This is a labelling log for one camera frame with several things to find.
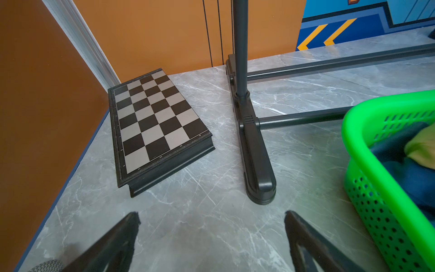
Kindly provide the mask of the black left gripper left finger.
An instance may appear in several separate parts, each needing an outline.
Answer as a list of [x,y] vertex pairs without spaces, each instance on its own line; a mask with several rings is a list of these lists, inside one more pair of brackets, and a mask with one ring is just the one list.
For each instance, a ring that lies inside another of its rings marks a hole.
[[63,271],[128,272],[139,225],[139,214],[129,213]]

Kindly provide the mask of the navy printed t-shirt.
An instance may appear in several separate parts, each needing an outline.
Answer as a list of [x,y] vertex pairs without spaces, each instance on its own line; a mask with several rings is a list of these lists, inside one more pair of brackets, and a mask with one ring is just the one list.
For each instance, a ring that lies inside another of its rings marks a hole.
[[435,169],[419,165],[404,153],[407,143],[419,131],[428,126],[430,125],[426,122],[416,122],[393,136],[375,143],[370,150],[425,217],[434,225]]

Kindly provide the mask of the tan yellow t-shirt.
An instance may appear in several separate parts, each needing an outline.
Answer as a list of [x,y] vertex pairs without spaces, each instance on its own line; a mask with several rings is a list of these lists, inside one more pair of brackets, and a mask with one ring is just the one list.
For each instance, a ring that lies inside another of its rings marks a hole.
[[406,156],[419,165],[435,168],[435,125],[432,124],[419,131],[404,148]]

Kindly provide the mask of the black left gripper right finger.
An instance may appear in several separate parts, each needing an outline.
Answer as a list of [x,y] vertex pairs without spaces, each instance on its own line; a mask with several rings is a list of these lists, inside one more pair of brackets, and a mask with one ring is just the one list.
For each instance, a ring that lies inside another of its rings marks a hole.
[[295,211],[289,210],[285,213],[284,224],[295,271],[362,272],[364,270]]

